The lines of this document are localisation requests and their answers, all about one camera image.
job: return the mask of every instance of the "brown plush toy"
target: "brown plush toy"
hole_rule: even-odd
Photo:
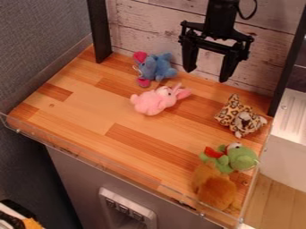
[[[268,123],[267,119],[255,114],[250,106],[243,105],[236,94],[228,99],[215,119],[221,125],[228,126],[238,139]]]
[[[225,210],[234,202],[236,185],[227,174],[221,174],[214,162],[203,163],[195,170],[192,189],[199,201],[213,208]]]

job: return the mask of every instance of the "toy's pink ear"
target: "toy's pink ear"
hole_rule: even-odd
[[[176,84],[176,85],[172,88],[172,90],[174,91],[174,93],[177,92],[178,89],[179,89],[181,86],[182,86],[182,83],[181,83],[181,82],[179,82],[178,84]]]
[[[178,89],[176,92],[177,100],[187,98],[189,95],[191,95],[191,91],[189,89]]]
[[[140,63],[145,62],[147,56],[148,56],[147,53],[140,51],[140,52],[134,53],[133,58],[138,64],[140,64]]]

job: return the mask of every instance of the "white machine cabinet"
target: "white machine cabinet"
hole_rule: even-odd
[[[306,191],[306,93],[285,90],[260,161],[264,175]]]

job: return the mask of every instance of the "black pole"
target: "black pole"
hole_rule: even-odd
[[[87,0],[96,62],[101,63],[112,54],[105,0]]]
[[[282,99],[282,96],[284,94],[285,88],[287,86],[287,82],[289,80],[289,77],[292,73],[294,63],[296,61],[297,55],[299,54],[299,51],[302,46],[302,42],[304,40],[306,34],[306,6],[304,7],[304,11],[300,20],[300,24],[298,26],[298,29],[296,31],[293,43],[291,45],[291,49],[289,51],[289,54],[287,56],[287,60],[285,63],[285,67],[283,69],[283,73],[280,77],[280,80],[277,84],[276,90],[274,92],[273,99],[271,101],[270,108],[268,109],[268,115],[275,116],[278,105]]]

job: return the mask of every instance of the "black metal frame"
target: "black metal frame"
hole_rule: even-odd
[[[106,0],[87,0],[87,4],[96,62],[101,63],[113,53]]]
[[[234,24],[237,13],[245,20],[255,14],[257,0],[254,2],[256,4],[253,13],[244,17],[239,7],[240,0],[209,0],[204,23],[183,21],[179,42],[182,45],[184,70],[192,72],[196,69],[199,49],[206,49],[224,55],[219,81],[227,81],[233,75],[238,63],[249,58],[249,50],[254,38],[235,30]],[[232,39],[236,42],[230,47],[208,41],[206,38]]]
[[[296,31],[293,43],[291,45],[291,49],[289,51],[289,54],[287,56],[286,64],[283,69],[283,73],[281,75],[281,78],[277,84],[276,90],[274,92],[273,99],[270,104],[270,108],[268,109],[268,115],[275,116],[276,111],[278,109],[279,103],[282,99],[282,96],[284,94],[287,82],[289,80],[289,77],[291,75],[291,72],[293,70],[294,63],[297,59],[297,56],[299,54],[299,51],[302,46],[302,42],[304,40],[304,37],[306,35],[306,6],[304,7],[304,11],[302,13],[302,17],[300,20],[299,27]]]

